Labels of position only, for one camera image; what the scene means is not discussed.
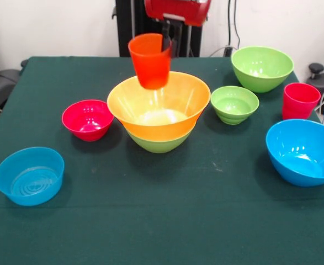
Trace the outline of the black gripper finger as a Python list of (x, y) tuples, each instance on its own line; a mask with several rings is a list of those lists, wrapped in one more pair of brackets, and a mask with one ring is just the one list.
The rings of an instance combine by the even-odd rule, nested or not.
[(180, 51), (180, 40), (182, 38), (182, 23), (173, 23), (173, 38), (171, 46), (171, 57), (178, 58)]
[(166, 51), (170, 48), (171, 39), (169, 37), (169, 30), (171, 27), (171, 22), (169, 20), (164, 20), (162, 24), (162, 51)]

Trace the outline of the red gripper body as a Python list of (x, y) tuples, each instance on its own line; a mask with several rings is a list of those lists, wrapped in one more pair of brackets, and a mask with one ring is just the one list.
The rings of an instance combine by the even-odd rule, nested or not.
[(173, 19), (200, 27), (206, 20), (211, 1), (145, 0), (144, 4), (150, 18)]

